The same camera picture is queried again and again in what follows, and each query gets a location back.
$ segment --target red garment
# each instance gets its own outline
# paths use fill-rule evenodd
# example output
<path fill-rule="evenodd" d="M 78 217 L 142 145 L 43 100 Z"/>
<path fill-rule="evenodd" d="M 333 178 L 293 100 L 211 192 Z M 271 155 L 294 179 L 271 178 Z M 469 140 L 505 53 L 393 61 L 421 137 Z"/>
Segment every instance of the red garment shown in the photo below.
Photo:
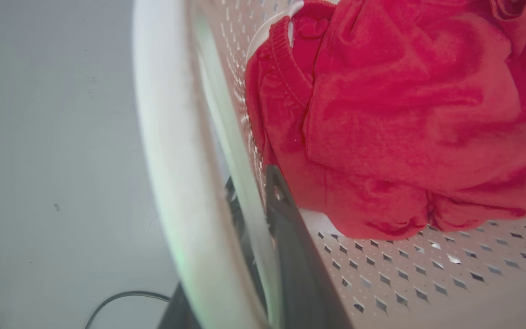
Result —
<path fill-rule="evenodd" d="M 247 65 L 265 164 L 353 238 L 526 215 L 526 2 L 307 2 Z"/>

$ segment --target white plastic basket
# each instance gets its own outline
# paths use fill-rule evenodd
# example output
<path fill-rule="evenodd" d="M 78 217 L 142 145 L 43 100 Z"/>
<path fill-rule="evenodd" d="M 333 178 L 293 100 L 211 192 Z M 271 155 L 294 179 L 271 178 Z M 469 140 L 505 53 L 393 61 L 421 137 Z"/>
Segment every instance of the white plastic basket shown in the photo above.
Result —
<path fill-rule="evenodd" d="M 134 68 L 164 233 L 205 328 L 281 327 L 263 214 L 263 169 L 244 99 L 248 57 L 292 0 L 139 0 Z M 207 131 L 215 121 L 267 297 L 257 302 L 225 207 Z M 311 232 L 358 328 L 526 327 L 526 219 L 404 241 Z"/>

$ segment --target perforated basket wall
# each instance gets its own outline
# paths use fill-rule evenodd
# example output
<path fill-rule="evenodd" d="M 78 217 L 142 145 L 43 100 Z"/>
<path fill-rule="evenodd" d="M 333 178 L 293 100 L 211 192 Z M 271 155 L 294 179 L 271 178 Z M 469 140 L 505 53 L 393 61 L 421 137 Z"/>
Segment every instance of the perforated basket wall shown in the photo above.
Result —
<path fill-rule="evenodd" d="M 292 0 L 201 1 L 215 8 L 206 14 L 262 187 L 261 159 L 245 105 L 244 74 L 255 35 L 261 26 L 268 29 L 269 20 L 282 16 Z M 429 227 L 395 242 L 313 235 L 356 327 L 526 326 L 526 219 L 488 222 L 459 233 Z M 469 322 L 471 317 L 476 318 L 474 323 Z"/>

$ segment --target black cable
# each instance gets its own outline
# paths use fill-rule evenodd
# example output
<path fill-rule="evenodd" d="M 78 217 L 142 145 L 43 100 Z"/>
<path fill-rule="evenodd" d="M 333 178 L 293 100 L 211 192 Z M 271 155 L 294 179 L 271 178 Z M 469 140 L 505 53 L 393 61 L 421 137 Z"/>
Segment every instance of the black cable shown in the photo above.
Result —
<path fill-rule="evenodd" d="M 169 302 L 170 300 L 168 296 L 164 296 L 164 295 L 156 294 L 156 293 L 150 293 L 150 292 L 126 292 L 126 293 L 116 294 L 114 296 L 111 296 L 105 299 L 105 301 L 101 305 L 99 305 L 98 308 L 96 308 L 95 312 L 92 313 L 92 316 L 90 316 L 90 318 L 88 319 L 88 322 L 86 323 L 86 326 L 84 327 L 84 329 L 90 329 L 90 326 L 92 325 L 92 321 L 95 319 L 98 312 L 100 312 L 100 310 L 104 308 L 106 304 L 109 304 L 113 300 L 116 300 L 122 297 L 129 297 L 129 296 L 150 297 L 150 298 L 163 300 L 164 302 Z"/>

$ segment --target floor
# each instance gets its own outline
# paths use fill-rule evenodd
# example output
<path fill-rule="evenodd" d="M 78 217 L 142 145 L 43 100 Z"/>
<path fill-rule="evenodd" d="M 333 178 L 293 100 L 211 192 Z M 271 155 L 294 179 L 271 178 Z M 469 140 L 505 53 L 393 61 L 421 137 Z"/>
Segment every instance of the floor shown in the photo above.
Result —
<path fill-rule="evenodd" d="M 172 294 L 139 137 L 131 0 L 0 0 L 0 328 L 83 328 Z M 127 297 L 94 328 L 154 328 Z"/>

